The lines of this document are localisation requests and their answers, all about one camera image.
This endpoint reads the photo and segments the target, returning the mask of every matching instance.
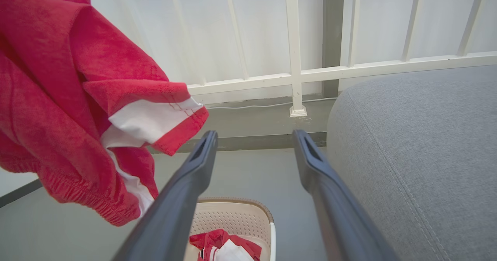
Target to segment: red fabric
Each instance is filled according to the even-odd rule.
[[[100,143],[128,103],[182,102],[185,84],[164,72],[89,0],[0,0],[0,166],[35,172],[57,201],[76,202],[120,226],[140,215]],[[207,119],[202,108],[155,147],[172,155]],[[121,169],[153,197],[145,148],[112,148]]]
[[[208,261],[211,254],[212,247],[217,247],[220,249],[222,245],[227,240],[231,240],[235,245],[243,247],[248,254],[254,259],[254,261],[261,261],[261,250],[259,245],[251,242],[250,240],[245,240],[237,235],[229,235],[227,231],[223,229],[217,229],[210,231],[209,233],[202,233],[190,236],[190,244],[197,247],[199,250],[204,249],[204,258],[198,254],[198,261]]]

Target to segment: white cable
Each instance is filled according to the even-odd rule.
[[[325,100],[336,100],[336,97],[334,97],[334,98],[322,98],[322,99],[306,100],[306,101],[302,101],[302,103],[307,103],[307,102],[318,102],[318,101],[325,101]],[[208,110],[213,110],[213,109],[238,110],[238,109],[246,109],[246,108],[270,108],[270,107],[283,106],[283,105],[289,105],[289,104],[292,104],[292,102],[282,103],[282,104],[275,104],[275,105],[267,105],[267,106],[251,105],[251,106],[239,107],[239,108],[231,108],[231,107],[212,107],[212,108],[207,108],[207,109],[208,109]]]

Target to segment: white wall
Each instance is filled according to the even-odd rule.
[[[193,42],[188,54],[172,0],[126,0],[135,4],[144,28],[146,50],[170,80],[198,83],[202,73],[208,82],[241,78],[226,0],[181,0]],[[290,71],[285,0],[233,0],[251,77]],[[129,11],[120,0],[92,0],[107,19],[139,44]],[[299,0],[300,37],[303,70],[320,68],[323,34],[323,0]],[[319,93],[321,83],[305,84],[303,93]],[[199,95],[204,103],[290,96],[290,86]]]
[[[473,0],[422,0],[412,38],[412,58],[455,54]],[[412,0],[361,0],[356,63],[399,60]],[[470,52],[497,50],[497,0],[486,0],[474,26]],[[348,59],[352,0],[344,0],[341,64]],[[339,91],[375,77],[340,80]]]
[[[32,172],[17,174],[5,171],[0,167],[0,197],[36,180],[38,176]]]

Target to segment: red and white clothing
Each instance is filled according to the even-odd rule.
[[[192,235],[189,241],[200,250],[198,261],[261,261],[259,245],[222,229]]]
[[[158,195],[168,155],[208,113],[89,0],[0,0],[0,166],[120,226]]]

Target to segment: gray sofa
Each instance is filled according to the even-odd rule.
[[[328,160],[402,260],[497,260],[497,66],[343,91]]]

